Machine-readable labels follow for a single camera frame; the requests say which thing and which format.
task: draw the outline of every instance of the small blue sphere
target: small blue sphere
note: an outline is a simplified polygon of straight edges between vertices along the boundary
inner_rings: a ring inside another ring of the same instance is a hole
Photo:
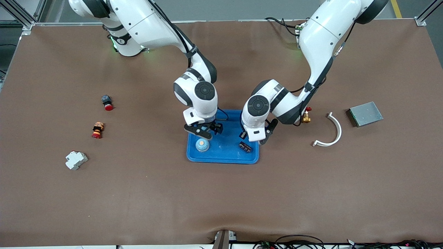
[[[200,138],[195,143],[195,147],[197,148],[198,151],[205,152],[209,149],[209,141],[206,139]]]

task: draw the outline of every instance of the black cable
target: black cable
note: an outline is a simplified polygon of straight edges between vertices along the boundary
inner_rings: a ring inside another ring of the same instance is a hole
[[[295,91],[290,91],[290,93],[296,93],[296,92],[299,92],[299,91],[303,90],[303,88],[304,88],[304,86],[298,88],[298,89],[295,90]]]
[[[287,26],[287,24],[286,24],[286,22],[284,21],[283,18],[281,19],[281,21],[283,22],[283,24],[284,24],[286,30],[287,30],[291,35],[293,35],[293,36],[298,36],[296,33],[292,33],[292,32],[289,30],[289,28],[288,28],[288,26]]]
[[[255,249],[258,245],[260,245],[260,241],[257,242],[257,243],[252,247],[252,249]]]
[[[347,36],[346,39],[345,39],[345,43],[348,41],[348,38],[349,38],[349,36],[351,35],[352,30],[354,29],[354,26],[355,26],[355,22],[352,24],[351,30],[349,30],[348,36]]]
[[[241,110],[241,112],[240,112],[240,118],[239,118],[239,122],[240,122],[240,127],[241,127],[241,130],[243,131],[243,132],[246,132],[245,131],[245,128],[243,127],[243,124],[241,123],[241,115],[243,114],[243,110]]]
[[[163,12],[162,8],[157,3],[153,3],[151,0],[148,0],[148,2],[155,8],[155,10],[165,19],[165,21],[170,25],[170,27],[175,31],[177,36],[179,37],[180,41],[182,42],[183,46],[185,47],[186,53],[189,53],[188,45],[186,44],[185,40],[183,39],[180,32],[177,30],[177,26],[175,26],[171,20],[169,20],[168,16]],[[188,58],[188,68],[191,67],[191,58]]]
[[[275,21],[276,23],[278,23],[278,24],[280,24],[280,25],[282,25],[282,26],[285,26],[285,24],[283,24],[282,22],[280,22],[279,20],[277,20],[277,19],[275,19],[275,18],[273,18],[273,17],[266,17],[265,18],[265,20],[273,20],[273,21]],[[292,25],[286,25],[287,27],[290,27],[290,28],[295,28],[295,26],[292,26]]]
[[[217,120],[218,121],[228,121],[229,120],[229,115],[225,111],[223,111],[222,109],[220,109],[218,107],[217,107],[217,109],[220,110],[222,113],[224,113],[226,115],[226,119],[217,119]]]
[[[319,87],[320,87],[321,85],[323,85],[325,82],[326,82],[326,76],[325,76],[325,78],[323,79],[323,81],[322,81],[318,86],[316,86],[316,87],[314,87],[313,89],[311,89],[311,91],[315,90],[316,88],[319,88]],[[299,119],[299,123],[298,123],[298,124],[293,124],[293,125],[296,126],[296,127],[299,127],[299,126],[301,126],[301,124],[302,124],[302,109],[303,109],[303,108],[301,108],[301,107],[303,106],[303,103],[304,103],[304,101],[302,101],[302,103],[300,104],[300,112],[299,112],[299,117],[300,117],[300,119]]]
[[[286,22],[284,21],[284,18],[282,18],[281,21],[279,21],[279,20],[277,20],[277,19],[275,19],[275,18],[273,18],[273,17],[267,17],[267,18],[265,18],[265,20],[274,20],[274,21],[276,21],[278,24],[284,26],[284,27],[286,28],[286,30],[287,30],[291,35],[293,35],[293,36],[299,36],[299,35],[297,35],[296,33],[292,33],[292,32],[289,30],[289,28],[296,28],[296,27],[295,27],[295,26],[292,26],[292,25],[287,25]]]
[[[307,238],[312,238],[312,239],[315,239],[315,240],[320,241],[320,243],[321,243],[321,245],[322,245],[322,248],[323,248],[323,249],[325,248],[325,247],[324,247],[325,243],[324,243],[321,239],[316,238],[316,237],[314,237],[314,236],[310,236],[310,235],[302,235],[302,234],[293,234],[293,235],[281,236],[280,238],[278,238],[278,239],[275,241],[275,243],[277,244],[277,242],[278,242],[279,240],[284,239],[284,238],[288,238],[288,237],[307,237]]]

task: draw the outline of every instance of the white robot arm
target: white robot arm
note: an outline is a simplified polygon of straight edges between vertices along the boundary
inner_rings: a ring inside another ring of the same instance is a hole
[[[188,58],[188,69],[174,82],[174,94],[189,108],[183,112],[185,130],[205,139],[223,131],[215,123],[217,70],[152,0],[69,0],[80,16],[99,19],[116,49],[135,56],[144,48],[173,45]]]
[[[276,80],[261,82],[245,104],[241,122],[249,141],[266,143],[277,121],[265,127],[269,113],[285,125],[296,125],[308,102],[324,79],[336,55],[334,48],[353,23],[366,24],[386,6],[388,0],[327,0],[306,22],[299,45],[311,69],[311,76],[294,96]]]

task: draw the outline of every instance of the blue tray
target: blue tray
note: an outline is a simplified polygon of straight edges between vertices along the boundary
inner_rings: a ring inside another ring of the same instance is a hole
[[[188,136],[188,148],[186,155],[192,162],[201,163],[238,163],[254,164],[258,161],[259,145],[258,142],[249,142],[248,139],[242,140],[239,135],[242,132],[240,127],[240,110],[224,110],[229,115],[228,121],[217,121],[223,124],[223,133],[214,135],[209,141],[209,149],[200,152],[195,147],[195,143],[200,137],[190,134]],[[218,119],[226,119],[226,115],[220,110],[217,111]],[[246,153],[238,147],[243,141],[252,147],[250,153]]]

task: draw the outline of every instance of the brown table mat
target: brown table mat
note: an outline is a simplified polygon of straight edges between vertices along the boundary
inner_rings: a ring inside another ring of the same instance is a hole
[[[309,77],[284,27],[179,26],[217,67],[223,109],[241,109],[265,79],[294,90]],[[443,70],[426,28],[358,24],[309,104],[312,122],[279,125],[255,165],[187,160],[172,90],[186,65],[175,47],[120,56],[100,26],[33,27],[0,94],[0,245],[207,243],[220,229],[250,241],[443,240]],[[385,119],[352,127],[345,110],[370,101]],[[331,111],[342,138],[313,148],[336,136]],[[64,164],[72,150],[89,158],[78,171]]]

